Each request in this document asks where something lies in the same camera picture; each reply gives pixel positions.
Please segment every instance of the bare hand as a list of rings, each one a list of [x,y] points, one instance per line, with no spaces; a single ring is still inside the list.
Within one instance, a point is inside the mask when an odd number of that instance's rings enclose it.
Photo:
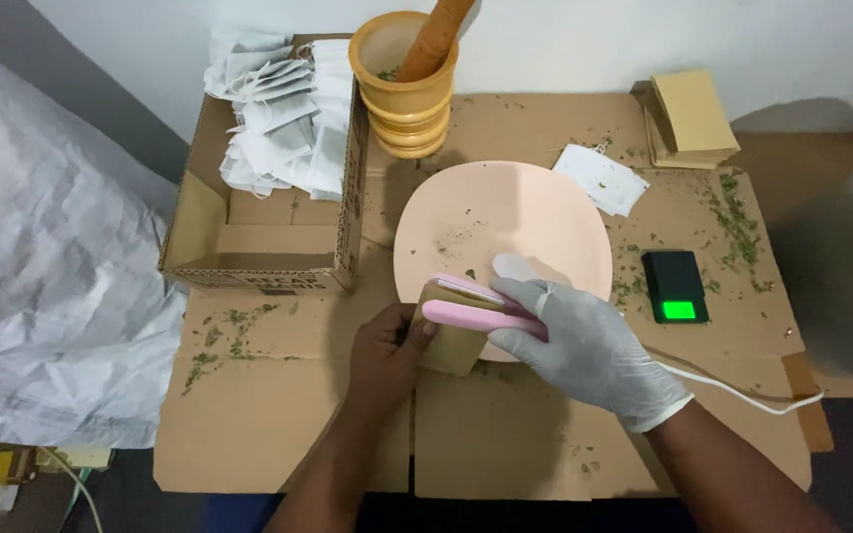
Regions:
[[[436,333],[430,321],[410,325],[414,310],[414,304],[392,304],[357,329],[345,410],[386,419],[409,397],[417,364]]]

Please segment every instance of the stack of tea bags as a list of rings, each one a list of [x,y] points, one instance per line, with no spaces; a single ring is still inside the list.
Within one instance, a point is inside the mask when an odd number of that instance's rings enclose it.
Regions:
[[[206,91],[232,101],[239,124],[230,130],[235,135],[220,171],[230,187],[259,197],[296,186],[310,192],[312,199],[340,201],[353,83],[347,44],[343,64],[349,77],[338,77],[334,86],[308,59],[289,59],[291,42],[291,35],[277,33],[213,31]],[[327,100],[343,96],[343,85],[345,103]],[[328,131],[331,124],[334,131]]]
[[[709,71],[650,79],[642,100],[654,166],[715,169],[739,151]]]

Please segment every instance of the white wall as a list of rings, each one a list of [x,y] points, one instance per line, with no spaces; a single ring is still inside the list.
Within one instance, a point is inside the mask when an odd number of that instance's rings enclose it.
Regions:
[[[193,136],[208,29],[219,18],[288,32],[350,32],[430,0],[30,0],[184,139]],[[456,91],[628,91],[708,67],[730,119],[815,98],[853,107],[853,2],[485,0],[461,41]]]

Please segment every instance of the black digital scale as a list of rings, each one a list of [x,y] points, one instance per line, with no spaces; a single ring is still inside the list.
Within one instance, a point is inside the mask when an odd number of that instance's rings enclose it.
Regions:
[[[703,281],[692,251],[648,251],[641,261],[657,323],[710,321]]]

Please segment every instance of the gloved hand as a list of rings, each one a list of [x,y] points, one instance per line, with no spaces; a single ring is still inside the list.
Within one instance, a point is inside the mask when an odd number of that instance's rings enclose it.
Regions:
[[[657,427],[693,394],[637,341],[613,305],[553,282],[492,280],[548,326],[543,343],[517,329],[497,329],[489,341],[531,366],[568,396],[607,409],[630,431]]]

